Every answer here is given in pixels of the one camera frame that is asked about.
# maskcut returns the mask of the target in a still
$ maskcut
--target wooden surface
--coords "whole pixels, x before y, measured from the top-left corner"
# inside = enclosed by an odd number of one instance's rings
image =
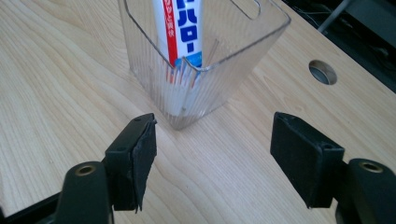
[[[100,161],[130,119],[154,112],[158,156],[143,212],[116,223],[334,223],[306,209],[269,152],[273,115],[296,115],[396,170],[396,97],[277,1],[291,26],[224,106],[172,130],[129,72],[116,0],[0,2],[0,204],[7,216],[58,192],[68,169]],[[326,86],[312,60],[335,70]]]

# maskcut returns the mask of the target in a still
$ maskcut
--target black object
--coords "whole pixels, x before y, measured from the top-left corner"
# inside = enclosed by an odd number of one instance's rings
[[[157,155],[153,114],[133,119],[102,162],[71,168],[60,193],[4,217],[0,224],[113,223],[114,210],[142,210],[149,170]]]
[[[271,154],[309,208],[338,201],[336,219],[396,223],[396,178],[385,165],[342,161],[344,149],[302,119],[275,113]]]

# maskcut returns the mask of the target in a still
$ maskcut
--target clear plastic container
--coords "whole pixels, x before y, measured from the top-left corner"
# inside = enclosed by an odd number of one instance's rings
[[[203,1],[203,66],[173,67],[157,47],[152,1],[119,0],[131,70],[177,130],[223,105],[290,24],[271,0]]]

